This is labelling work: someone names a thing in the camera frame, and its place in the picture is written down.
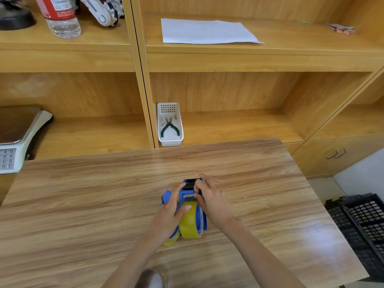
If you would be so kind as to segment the wooden shelf unit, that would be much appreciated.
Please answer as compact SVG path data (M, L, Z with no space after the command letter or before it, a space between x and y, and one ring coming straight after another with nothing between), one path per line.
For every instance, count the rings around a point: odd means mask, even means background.
M23 1L36 24L0 31L0 106L53 114L36 159L160 148L165 102L183 145L278 137L308 179L384 148L384 0L122 0L114 27L71 0L75 39ZM263 43L163 43L161 18L240 22Z

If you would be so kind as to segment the white paper sheet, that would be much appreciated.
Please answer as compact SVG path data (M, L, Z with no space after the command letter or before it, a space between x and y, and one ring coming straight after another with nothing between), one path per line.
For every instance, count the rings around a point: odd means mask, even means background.
M161 29L163 43L263 43L240 22L161 18Z

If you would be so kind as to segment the person's left forearm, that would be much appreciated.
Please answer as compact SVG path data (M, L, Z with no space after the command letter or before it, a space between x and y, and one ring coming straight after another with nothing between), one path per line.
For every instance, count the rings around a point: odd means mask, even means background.
M101 288L134 288L142 271L164 240L145 233Z

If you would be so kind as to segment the person's left hand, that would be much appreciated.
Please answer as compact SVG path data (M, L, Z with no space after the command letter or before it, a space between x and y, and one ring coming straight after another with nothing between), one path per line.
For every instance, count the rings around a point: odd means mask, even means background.
M179 192L185 183L180 183L172 191L167 203L162 204L152 219L148 229L150 240L158 248L160 247L179 225L181 218L177 218L177 205L179 201Z

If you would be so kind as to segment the black plastic crate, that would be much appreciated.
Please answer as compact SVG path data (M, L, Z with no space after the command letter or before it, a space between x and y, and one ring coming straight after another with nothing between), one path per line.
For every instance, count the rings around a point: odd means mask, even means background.
M384 202L375 193L322 202L368 273L364 281L384 283Z

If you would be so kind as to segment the clear tape roll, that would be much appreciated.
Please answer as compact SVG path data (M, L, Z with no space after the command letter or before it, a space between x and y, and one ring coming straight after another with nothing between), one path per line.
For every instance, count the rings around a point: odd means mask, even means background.
M156 268L142 271L135 288L167 288L168 282L164 274Z

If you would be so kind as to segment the red label water bottle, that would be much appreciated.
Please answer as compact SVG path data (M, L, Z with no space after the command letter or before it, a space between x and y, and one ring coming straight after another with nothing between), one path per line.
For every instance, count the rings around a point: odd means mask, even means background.
M61 39L75 39L82 30L70 0L35 0L52 33Z

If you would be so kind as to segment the blue tape dispenser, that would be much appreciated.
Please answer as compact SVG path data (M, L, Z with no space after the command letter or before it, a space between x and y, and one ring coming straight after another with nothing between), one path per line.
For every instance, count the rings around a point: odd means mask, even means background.
M196 201L193 194L194 192L194 185L195 185L196 179L184 179L184 187L181 188L179 192L179 201L176 210L178 210L184 202L187 201ZM207 215L204 213L204 230L207 230Z

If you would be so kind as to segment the white plastic basket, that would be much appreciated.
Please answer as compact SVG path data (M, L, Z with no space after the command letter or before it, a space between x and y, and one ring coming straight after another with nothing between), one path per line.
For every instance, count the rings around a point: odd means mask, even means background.
M161 130L165 127L160 125L160 116L168 119L172 118L172 123L180 130L180 136L177 136L175 130L168 128L164 137L161 138ZM184 130L181 119L180 107L177 102L157 103L157 136L162 147L180 146L184 139Z

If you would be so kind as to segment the person's right hand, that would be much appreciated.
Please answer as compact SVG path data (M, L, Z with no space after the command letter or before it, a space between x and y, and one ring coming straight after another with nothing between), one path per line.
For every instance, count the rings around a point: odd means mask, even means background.
M205 214L211 223L225 235L228 235L238 219L233 214L225 194L219 190L217 193L202 193L200 190L200 177L195 181L194 192L199 193L204 197L206 202Z

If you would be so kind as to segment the white weighing scale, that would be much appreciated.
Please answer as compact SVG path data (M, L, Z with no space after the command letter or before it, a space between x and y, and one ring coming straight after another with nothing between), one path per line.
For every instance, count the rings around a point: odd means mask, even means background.
M0 106L0 175L20 172L38 132L53 120L39 106Z

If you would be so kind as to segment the black round object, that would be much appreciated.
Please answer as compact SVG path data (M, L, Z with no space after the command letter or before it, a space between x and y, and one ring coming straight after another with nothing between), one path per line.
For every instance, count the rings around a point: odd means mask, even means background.
M32 27L36 19L23 0L0 0L0 31Z

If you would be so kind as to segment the folded pink paper scrap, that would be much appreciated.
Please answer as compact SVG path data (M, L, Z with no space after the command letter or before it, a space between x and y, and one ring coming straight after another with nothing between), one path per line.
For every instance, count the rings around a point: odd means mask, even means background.
M339 33L347 36L355 32L354 26L347 27L340 24L330 24L330 23L328 23L327 26L331 28L335 33Z

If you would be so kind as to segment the yellow tape roll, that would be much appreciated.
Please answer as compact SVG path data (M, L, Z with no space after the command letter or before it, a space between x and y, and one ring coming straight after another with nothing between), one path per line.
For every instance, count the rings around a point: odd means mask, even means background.
M197 201L187 201L182 207L190 206L181 218L179 229L180 234L185 239L200 239L204 230L204 213Z
M180 228L179 226L177 226L174 232L172 233L171 237L169 237L167 241L163 243L163 245L171 245L174 242L176 242L179 237L180 237Z

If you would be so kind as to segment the white mechanical device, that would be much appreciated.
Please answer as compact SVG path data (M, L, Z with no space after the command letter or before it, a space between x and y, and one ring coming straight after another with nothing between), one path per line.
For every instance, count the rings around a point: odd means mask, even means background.
M114 27L119 19L124 19L124 8L122 0L79 0L93 15L93 17L104 27Z

